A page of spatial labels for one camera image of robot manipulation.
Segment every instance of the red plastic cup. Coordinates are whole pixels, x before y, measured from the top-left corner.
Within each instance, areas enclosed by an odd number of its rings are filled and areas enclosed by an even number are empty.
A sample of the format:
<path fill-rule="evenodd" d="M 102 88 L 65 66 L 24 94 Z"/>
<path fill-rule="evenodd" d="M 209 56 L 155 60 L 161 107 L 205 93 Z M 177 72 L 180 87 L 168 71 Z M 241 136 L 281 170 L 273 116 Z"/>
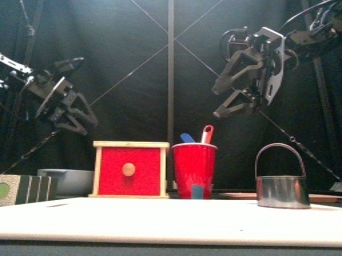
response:
<path fill-rule="evenodd" d="M 204 143 L 181 143 L 172 149 L 179 198 L 209 199 L 216 146 Z"/>

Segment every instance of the bucket handle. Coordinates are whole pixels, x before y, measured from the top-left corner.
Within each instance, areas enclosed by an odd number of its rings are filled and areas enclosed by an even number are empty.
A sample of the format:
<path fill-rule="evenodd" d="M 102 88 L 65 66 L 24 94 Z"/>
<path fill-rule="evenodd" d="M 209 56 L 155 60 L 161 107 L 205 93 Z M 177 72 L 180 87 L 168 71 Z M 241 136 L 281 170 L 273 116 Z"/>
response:
<path fill-rule="evenodd" d="M 296 158 L 297 158 L 297 160 L 299 160 L 299 164 L 300 164 L 301 176 L 305 176 L 303 160 L 301 160 L 301 157 L 300 157 L 299 153 L 296 152 L 296 150 L 295 150 L 291 146 L 288 146 L 287 144 L 283 144 L 283 143 L 271 143 L 271 144 L 265 145 L 265 146 L 260 149 L 260 151 L 259 151 L 259 153 L 257 153 L 257 155 L 256 155 L 256 159 L 255 159 L 255 178 L 257 177 L 256 169 L 257 169 L 257 160 L 259 160 L 259 156 L 260 156 L 261 152 L 263 152 L 265 149 L 271 148 L 271 147 L 281 147 L 281 148 L 285 148 L 285 149 L 288 149 L 288 150 L 295 154 L 295 156 L 296 156 Z"/>

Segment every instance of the red box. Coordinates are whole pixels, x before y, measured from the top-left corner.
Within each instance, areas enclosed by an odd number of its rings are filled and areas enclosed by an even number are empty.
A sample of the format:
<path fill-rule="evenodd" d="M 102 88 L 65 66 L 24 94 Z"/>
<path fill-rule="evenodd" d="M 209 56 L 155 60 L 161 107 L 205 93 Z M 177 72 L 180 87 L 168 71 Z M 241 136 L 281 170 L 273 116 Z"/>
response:
<path fill-rule="evenodd" d="M 167 197 L 167 142 L 94 141 L 93 146 L 90 197 Z"/>

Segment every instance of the table surface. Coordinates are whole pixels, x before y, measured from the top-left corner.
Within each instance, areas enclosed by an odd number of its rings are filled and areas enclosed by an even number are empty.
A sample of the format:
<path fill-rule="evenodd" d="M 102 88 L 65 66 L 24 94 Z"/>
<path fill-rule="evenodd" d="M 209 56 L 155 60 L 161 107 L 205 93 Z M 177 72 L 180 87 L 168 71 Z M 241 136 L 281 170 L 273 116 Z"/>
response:
<path fill-rule="evenodd" d="M 0 240 L 342 247 L 342 208 L 255 200 L 72 198 L 0 208 Z"/>

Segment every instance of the metal pail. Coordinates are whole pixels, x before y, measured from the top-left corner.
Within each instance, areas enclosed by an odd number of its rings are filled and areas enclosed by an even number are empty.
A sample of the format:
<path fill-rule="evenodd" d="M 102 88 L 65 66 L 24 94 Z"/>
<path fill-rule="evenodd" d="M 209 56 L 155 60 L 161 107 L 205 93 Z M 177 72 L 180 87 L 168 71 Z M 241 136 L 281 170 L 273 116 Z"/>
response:
<path fill-rule="evenodd" d="M 301 176 L 257 176 L 259 156 L 271 147 L 283 147 L 295 154 L 300 164 Z M 309 208 L 303 160 L 292 147 L 281 143 L 272 143 L 260 149 L 255 159 L 255 180 L 259 206 L 291 209 Z"/>

